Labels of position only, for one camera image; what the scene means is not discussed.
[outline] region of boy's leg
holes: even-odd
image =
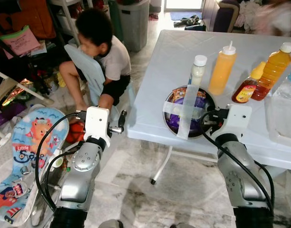
[[[68,61],[61,63],[59,71],[63,77],[64,82],[66,83],[66,86],[68,87],[70,94],[72,95],[76,103],[77,110],[86,110],[88,106],[83,100],[78,79],[79,74],[76,70],[74,62]]]
[[[111,95],[101,94],[98,105],[100,108],[107,108],[111,112],[113,103],[114,103],[114,99]]]

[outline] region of tile floor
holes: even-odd
[[[138,53],[130,53],[136,91],[159,32],[174,29],[168,14],[160,13],[159,17],[159,21],[149,21],[147,45]],[[56,101],[54,107],[61,107],[65,113],[74,110],[66,88],[52,96]],[[85,227],[96,228],[105,220],[120,219],[125,228],[168,228],[178,222],[197,228],[234,228],[233,210],[216,164],[174,155],[156,185],[150,184],[150,177],[167,149],[156,143],[129,139],[125,134],[113,137],[112,147],[103,155]],[[284,176],[275,179],[275,228],[291,225]]]

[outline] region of white t-shirt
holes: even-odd
[[[120,76],[131,74],[131,62],[126,47],[117,37],[112,37],[112,47],[105,57],[98,57],[108,79],[118,81]]]

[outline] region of blurred person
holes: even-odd
[[[291,1],[270,0],[255,15],[255,34],[291,37]]]

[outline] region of white cap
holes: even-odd
[[[291,43],[290,42],[284,42],[280,48],[282,52],[291,53]]]
[[[236,48],[232,46],[232,40],[229,46],[223,47],[223,54],[225,55],[234,55],[236,53]]]
[[[206,65],[206,62],[207,62],[206,56],[202,56],[202,55],[195,56],[194,65],[198,67],[203,67]]]

